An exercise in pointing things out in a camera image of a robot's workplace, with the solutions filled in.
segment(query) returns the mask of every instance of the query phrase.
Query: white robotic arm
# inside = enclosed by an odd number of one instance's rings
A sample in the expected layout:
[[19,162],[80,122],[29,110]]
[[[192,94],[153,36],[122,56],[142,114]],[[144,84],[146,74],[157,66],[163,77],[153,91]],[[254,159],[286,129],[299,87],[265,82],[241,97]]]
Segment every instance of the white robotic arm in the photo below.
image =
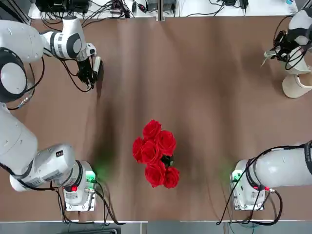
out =
[[275,147],[239,161],[230,175],[235,209],[262,209],[265,191],[276,187],[312,185],[311,144]]
[[78,75],[93,86],[100,59],[92,70],[89,56],[95,47],[86,43],[76,17],[64,18],[61,33],[39,32],[22,23],[0,20],[0,166],[10,174],[16,191],[36,189],[54,182],[62,187],[67,208],[71,211],[93,210],[96,177],[85,161],[75,160],[70,145],[59,144],[37,152],[37,138],[10,114],[4,103],[14,101],[25,93],[27,78],[23,62],[40,59],[43,53],[58,59],[74,59]]

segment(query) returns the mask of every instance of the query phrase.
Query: black cable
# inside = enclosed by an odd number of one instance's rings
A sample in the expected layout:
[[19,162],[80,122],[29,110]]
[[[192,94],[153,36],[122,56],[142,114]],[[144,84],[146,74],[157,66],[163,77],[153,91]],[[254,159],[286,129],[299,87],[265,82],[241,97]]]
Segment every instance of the black cable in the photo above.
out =
[[208,1],[210,2],[211,5],[222,6],[222,4],[220,5],[220,4],[218,4],[218,3],[213,3],[213,2],[211,2],[211,0],[208,0]]
[[271,192],[268,192],[268,195],[265,197],[265,199],[264,199],[262,205],[261,205],[260,208],[258,209],[259,211],[262,209],[262,207],[264,207],[264,204],[267,202],[267,200],[268,200],[270,194],[271,194]]
[[285,146],[276,146],[276,147],[273,147],[273,148],[270,148],[270,149],[267,149],[265,151],[263,151],[261,154],[259,154],[257,157],[254,157],[250,164],[248,166],[246,166],[245,170],[242,172],[242,174],[240,175],[239,179],[237,180],[236,184],[233,186],[231,192],[230,192],[230,195],[229,195],[229,198],[226,202],[226,205],[225,205],[225,208],[223,210],[223,214],[222,214],[222,217],[221,219],[216,223],[216,225],[220,225],[222,223],[222,220],[224,218],[224,215],[225,215],[225,212],[227,210],[227,207],[230,203],[230,200],[231,200],[231,197],[232,197],[232,194],[236,188],[236,186],[238,185],[239,181],[241,180],[241,178],[244,176],[244,174],[246,173],[246,171],[251,167],[251,165],[253,165],[261,156],[271,152],[271,151],[274,151],[274,150],[277,150],[277,149],[280,149],[280,150],[292,150],[292,149],[298,149],[298,148],[302,148],[303,145],[299,145],[299,146],[294,146],[294,145],[285,145]]
[[44,65],[44,58],[43,58],[43,57],[41,57],[41,60],[42,60],[42,73],[41,73],[41,76],[40,76],[38,82],[35,83],[33,87],[30,87],[29,89],[26,89],[26,90],[24,91],[24,94],[27,93],[27,92],[29,92],[29,91],[31,91],[31,90],[33,90],[34,88],[36,88],[37,85],[39,85],[39,83],[42,81],[42,78],[43,78],[43,76],[44,76],[44,71],[45,71],[45,65]]
[[78,85],[75,83],[74,79],[72,78],[72,75],[71,75],[70,73],[68,73],[68,75],[69,75],[70,79],[72,80],[73,84],[76,86],[76,88],[79,89],[81,92],[87,93],[87,92],[89,92],[89,91],[92,89],[91,87],[89,87],[89,89],[87,89],[87,90],[82,90],[82,89],[80,89],[80,88],[78,87]]
[[280,220],[280,218],[282,216],[282,212],[283,212],[283,199],[282,199],[281,195],[278,193],[278,191],[275,190],[274,193],[278,196],[279,204],[280,204],[278,215],[277,215],[276,219],[271,223],[263,223],[263,222],[257,222],[257,221],[251,221],[251,223],[262,225],[262,226],[272,226]]
[[106,202],[106,200],[104,199],[104,197],[102,196],[102,194],[99,193],[98,191],[96,191],[96,194],[102,199],[102,201],[103,201],[103,203],[104,203],[104,206],[106,206],[107,211],[108,211],[110,217],[112,218],[112,220],[114,221],[114,223],[115,223],[116,225],[124,225],[124,224],[126,224],[126,223],[119,223],[119,222],[116,220],[115,216],[113,215],[111,209],[109,208],[109,205],[107,204],[107,202]]
[[260,190],[260,188],[259,188],[259,192],[258,192],[257,198],[256,198],[255,201],[254,201],[253,209],[252,209],[252,211],[251,211],[251,213],[250,213],[250,216],[249,216],[249,218],[248,218],[248,221],[247,221],[247,223],[243,222],[242,224],[249,224],[250,221],[252,220],[253,214],[254,214],[254,208],[255,208],[255,206],[256,206],[256,204],[257,204],[257,201],[258,201],[260,192],[261,192],[261,190]]
[[54,31],[61,32],[61,30],[56,29],[56,28],[52,28],[52,27],[50,27],[50,26],[48,25],[48,23],[46,22],[46,20],[43,18],[42,12],[40,12],[40,18],[41,18],[41,20],[42,20],[42,22],[43,22],[43,24],[44,24],[45,26],[47,26],[48,28],[50,28],[50,29],[52,29],[52,30],[54,30]]
[[[274,37],[273,37],[273,46],[274,46],[274,44],[275,44],[276,33],[277,33],[277,31],[278,31],[279,26],[280,26],[280,25],[282,24],[282,22],[283,22],[286,18],[288,18],[288,17],[292,17],[292,16],[291,16],[291,15],[285,16],[285,17],[279,22],[279,24],[277,25],[277,27],[276,27],[276,29],[275,29],[275,32],[274,32]],[[280,60],[282,60],[283,62],[287,62],[284,58],[282,58],[281,56],[278,55],[275,46],[273,47],[273,50],[274,50],[276,56],[277,56]]]
[[194,16],[194,15],[200,15],[200,16],[208,16],[208,15],[216,15],[218,14],[222,9],[224,8],[224,5],[221,5],[219,10],[215,11],[215,12],[212,12],[212,13],[207,13],[207,14],[204,14],[204,13],[193,13],[193,14],[189,14],[187,15],[186,17],[189,17],[189,16]]
[[[279,26],[280,26],[280,25],[282,24],[282,22],[283,22],[286,18],[288,18],[288,17],[292,17],[292,15],[285,16],[285,17],[279,22],[279,24],[278,24],[278,26],[277,26],[277,28],[276,28],[276,30],[275,30],[275,32],[274,32],[273,45],[274,45],[274,43],[275,43],[276,33],[277,33],[277,31],[278,31]],[[281,61],[283,61],[283,62],[286,63],[286,64],[285,64],[285,70],[286,70],[286,71],[288,71],[288,70],[294,68],[294,67],[303,59],[303,57],[304,57],[305,54],[307,53],[307,49],[305,49],[300,55],[298,55],[296,58],[293,58],[293,59],[292,59],[292,57],[301,49],[301,46],[299,46],[298,50],[297,50],[296,52],[294,52],[294,54],[293,54],[289,59],[284,59],[284,58],[282,58],[282,57],[277,53],[277,51],[276,51],[276,48],[277,48],[278,46],[279,46],[279,45],[274,46],[274,47],[273,47],[273,50],[274,50],[276,56],[277,56]],[[299,59],[293,66],[290,66],[289,68],[287,67],[287,66],[289,65],[290,62],[292,62],[292,61],[294,61],[294,60],[296,60],[296,59],[298,59],[298,58],[300,58],[300,59]]]
[[[105,199],[104,190],[103,190],[102,185],[101,185],[99,182],[97,182],[97,185],[100,187],[101,192],[102,192],[102,194],[103,194],[103,198]],[[104,205],[103,209],[104,209],[104,226],[107,227],[107,226],[110,225],[110,223],[106,223],[107,217],[108,217],[108,214],[109,214],[109,213],[105,214],[105,205]]]
[[224,5],[225,5],[225,3],[223,3],[223,4],[220,6],[220,9],[214,14],[214,16],[216,16],[220,11],[223,10]]
[[63,204],[63,200],[62,200],[61,195],[59,194],[59,191],[58,191],[58,190],[55,190],[55,192],[58,194],[58,207],[59,207],[59,209],[61,210],[61,213],[62,213],[62,221],[63,221],[63,223],[65,223],[65,224],[70,224],[70,223],[76,223],[76,224],[95,224],[95,222],[93,222],[93,221],[90,221],[90,222],[74,222],[74,221],[71,221],[71,220],[66,216],[66,213],[65,213],[66,204],[65,204],[65,203]]

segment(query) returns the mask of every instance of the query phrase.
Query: brown table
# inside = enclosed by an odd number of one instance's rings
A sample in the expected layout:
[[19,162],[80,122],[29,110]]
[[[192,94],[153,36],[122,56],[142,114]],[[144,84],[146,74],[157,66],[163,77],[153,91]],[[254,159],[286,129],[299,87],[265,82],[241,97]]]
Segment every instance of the brown table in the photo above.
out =
[[[84,29],[105,62],[90,93],[71,83],[62,64],[45,57],[42,83],[16,115],[39,140],[75,148],[106,181],[118,220],[218,220],[236,162],[311,134],[311,99],[282,94],[277,61],[262,68],[280,17],[107,20]],[[33,24],[40,31],[42,23]],[[74,63],[69,63],[72,71]],[[36,76],[41,62],[35,64]],[[175,189],[152,189],[132,157],[133,140],[151,119],[177,139]],[[1,221],[61,220],[54,192],[13,191],[0,170]],[[279,188],[284,220],[312,220],[311,187]],[[235,213],[242,219],[248,213]],[[256,219],[273,219],[271,204]],[[103,220],[102,204],[83,219]]]

